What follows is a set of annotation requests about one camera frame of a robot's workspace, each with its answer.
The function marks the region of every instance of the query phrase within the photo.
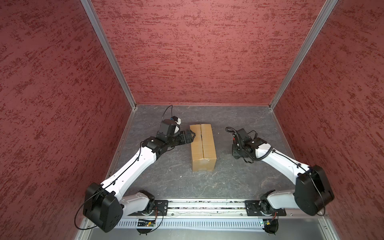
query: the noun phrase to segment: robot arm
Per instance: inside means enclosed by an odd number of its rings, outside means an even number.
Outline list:
[[[260,210],[270,215],[280,208],[300,208],[308,215],[314,216],[334,199],[333,191],[324,170],[315,165],[310,167],[277,151],[266,141],[255,135],[252,139],[244,129],[226,128],[233,134],[232,155],[236,158],[250,158],[251,162],[268,163],[293,184],[295,189],[286,191],[269,191],[260,198]]]
[[[122,199],[136,178],[168,148],[193,142],[195,133],[180,131],[181,120],[175,116],[160,124],[156,137],[144,140],[136,154],[114,175],[86,190],[83,215],[104,232],[112,230],[123,215],[153,210],[154,196],[142,190]]]

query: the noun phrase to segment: wire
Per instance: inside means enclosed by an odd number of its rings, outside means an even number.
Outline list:
[[[271,222],[275,219],[277,212],[275,212],[274,217],[272,218]]]
[[[156,207],[156,213],[155,213],[155,222],[156,222],[156,219],[157,219],[157,215],[159,214],[159,211],[157,210],[157,207]]]
[[[240,145],[241,149],[243,150],[243,152],[245,152],[245,153],[248,155],[248,157],[249,157],[250,159],[252,159],[253,161],[261,161],[261,160],[263,160],[263,159],[266,158],[266,157],[272,152],[272,150],[273,150],[273,147],[270,147],[270,148],[268,149],[268,151],[267,151],[264,155],[262,155],[261,157],[256,157],[256,156],[254,157],[254,156],[252,156],[249,152],[247,152],[247,151],[245,150],[245,147],[244,147],[244,145],[243,145],[243,141],[240,140],[239,133],[238,133],[233,127],[226,127],[226,128],[225,128],[225,131],[227,131],[227,132],[231,132],[231,133],[233,134],[233,136],[234,136],[236,142],[239,143],[239,145]]]
[[[111,185],[112,185],[112,182],[111,182],[108,186],[106,186],[105,188],[103,188],[103,189],[101,189],[100,191],[98,191],[97,193],[93,194],[90,198],[88,198],[87,200],[85,200],[85,201],[83,202],[83,204],[80,205],[79,209],[77,210],[77,212],[76,212],[76,214],[75,214],[75,216],[74,216],[74,221],[73,221],[73,222],[74,222],[74,226],[75,226],[78,230],[88,230],[88,229],[92,229],[92,228],[97,227],[97,226],[93,226],[93,227],[90,227],[90,228],[80,228],[80,227],[78,227],[77,224],[76,224],[76,217],[77,217],[77,215],[79,214],[79,211],[80,211],[81,207],[84,206],[84,204],[85,204],[86,202],[88,202],[89,200],[91,200],[94,196],[98,195],[99,193],[101,193],[102,191],[104,191],[104,189],[106,189],[107,187],[109,187],[109,186],[111,186]]]
[[[289,161],[291,161],[291,162],[293,162],[290,158],[288,158],[287,156],[284,156],[284,155],[282,155],[282,154],[280,154],[280,153],[278,153],[278,152],[276,152],[276,151],[273,151],[274,153],[277,153],[277,154],[279,154],[280,156],[283,156],[283,157],[285,157],[286,159],[288,159]],[[296,164],[298,167],[300,167],[302,170],[304,170],[305,172],[307,172],[307,170],[305,170],[300,164],[297,164],[297,163],[295,163],[295,162],[293,162],[294,164]],[[319,215],[319,216],[325,216],[325,204],[324,204],[324,200],[323,200],[323,196],[321,195],[321,193],[320,193],[320,191],[319,191],[319,189],[317,188],[317,186],[316,186],[316,184],[314,183],[314,181],[313,181],[313,179],[312,179],[312,176],[310,175],[310,173],[308,173],[308,176],[309,176],[309,178],[311,179],[311,181],[312,181],[312,183],[313,183],[313,186],[316,188],[316,191],[317,191],[317,193],[320,195],[320,197],[321,197],[321,201],[322,201],[322,203],[323,203],[323,208],[324,208],[324,212],[323,212],[323,214],[322,215],[320,215],[320,214],[318,214],[318,213],[316,213],[317,215]]]
[[[156,212],[157,211],[160,211],[161,212],[161,215],[163,216],[162,218],[161,218],[161,222],[160,222],[160,224],[159,225],[157,225],[157,227],[155,228],[155,229],[152,229],[151,231],[149,231],[149,232],[147,232],[146,234],[148,234],[148,233],[150,233],[150,232],[153,232],[154,230],[156,230],[156,229],[158,229],[159,228],[159,226],[161,226],[161,224],[163,223],[163,220],[164,220],[164,213],[162,212],[162,210],[160,210],[160,209],[158,209],[157,207],[155,207],[156,208]]]
[[[161,116],[161,120],[163,120],[164,114],[166,113],[166,111],[168,110],[169,107],[171,107],[171,108],[170,108],[170,116],[173,117],[173,112],[172,112],[172,110],[173,110],[173,105],[169,105],[169,106],[166,108],[166,110],[164,111],[163,115]]]
[[[175,147],[171,148],[170,150],[167,150],[167,152],[169,152],[169,151],[173,150],[174,148],[175,148]]]
[[[160,211],[160,212],[161,212],[161,215],[162,215],[163,217],[161,218],[161,222],[160,222],[160,224],[157,225],[157,227],[156,227],[155,229],[151,230],[150,232],[153,232],[154,230],[158,229],[159,226],[163,223],[163,220],[164,220],[164,213],[162,212],[162,210],[157,209],[157,207],[156,207],[156,210],[157,210],[157,211]]]
[[[247,133],[247,134],[250,134],[251,132],[255,132],[255,136],[253,137],[253,139],[255,139],[256,138],[256,136],[257,136],[257,132],[255,131],[255,130],[252,130],[252,131],[250,131],[249,133]]]
[[[245,160],[245,158],[243,157],[243,160],[244,160],[244,162],[247,162],[247,163],[253,163],[253,162],[248,162],[247,160]]]
[[[115,178],[115,180],[113,180],[108,186],[106,186],[105,188],[101,189],[101,190],[98,191],[97,193],[93,194],[90,198],[88,198],[87,200],[85,200],[85,201],[83,202],[83,204],[81,204],[81,206],[79,207],[79,209],[77,210],[77,212],[76,212],[76,214],[75,214],[75,216],[74,216],[74,221],[73,221],[73,222],[74,222],[74,226],[75,226],[78,230],[88,230],[88,229],[92,229],[92,228],[97,227],[97,226],[93,226],[93,227],[90,227],[90,228],[79,228],[79,227],[77,226],[77,224],[76,224],[76,217],[77,217],[77,215],[78,215],[78,213],[79,213],[81,207],[84,206],[84,204],[85,204],[86,202],[88,202],[89,200],[91,200],[94,196],[96,196],[96,195],[98,195],[99,193],[101,193],[102,191],[104,191],[107,187],[109,187],[109,186],[115,184],[116,181],[117,181],[117,179],[118,179],[119,177],[121,177],[121,175],[123,175],[123,173],[125,173],[125,171],[127,171],[128,168],[130,168],[136,161],[139,160],[139,157],[140,157],[140,154],[141,154],[141,144],[142,144],[142,143],[143,143],[143,142],[140,142],[139,155],[137,156],[137,158],[135,159],[135,161],[133,161],[133,163],[132,163],[131,165],[129,165],[129,166],[128,166],[128,167],[127,167],[127,168],[126,168],[120,175],[118,175],[118,177]]]
[[[276,153],[276,154],[279,154],[280,156],[285,157],[286,159],[288,159],[289,161],[293,162],[293,164],[295,164],[296,166],[298,166],[299,168],[301,168],[301,169],[304,170],[305,172],[308,171],[308,170],[305,170],[305,169],[301,166],[301,164],[297,164],[297,163],[295,163],[294,161],[292,161],[290,158],[288,158],[287,156],[282,155],[282,154],[276,152],[276,149],[273,150],[273,153]]]

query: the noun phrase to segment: ventilated metal panel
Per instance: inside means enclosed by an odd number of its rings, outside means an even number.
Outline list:
[[[244,230],[263,231],[262,219],[208,219],[208,218],[165,218],[159,228],[162,229],[200,229],[200,230]],[[137,219],[121,219],[115,228],[152,228],[137,227]]]

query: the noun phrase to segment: gray floor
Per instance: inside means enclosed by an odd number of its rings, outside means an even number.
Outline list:
[[[167,106],[138,107],[116,170],[139,149],[139,143],[155,136]],[[232,135],[225,127],[255,130],[277,150],[286,153],[273,116],[267,107],[174,106],[173,115],[189,125],[212,125],[217,161],[215,170],[192,172],[190,145],[175,147],[149,166],[131,185],[127,195],[146,190],[156,198],[259,198],[269,190],[287,190],[294,185],[280,172],[260,161],[253,164],[231,155]],[[165,117],[171,117],[170,111]]]

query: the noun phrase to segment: red textured wall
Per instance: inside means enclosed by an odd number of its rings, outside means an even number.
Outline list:
[[[268,105],[324,0],[94,0],[137,103]]]
[[[79,0],[1,1],[0,18],[0,239],[73,239],[130,106]]]
[[[275,108],[296,159],[326,170],[342,239],[384,236],[383,13],[339,0]]]

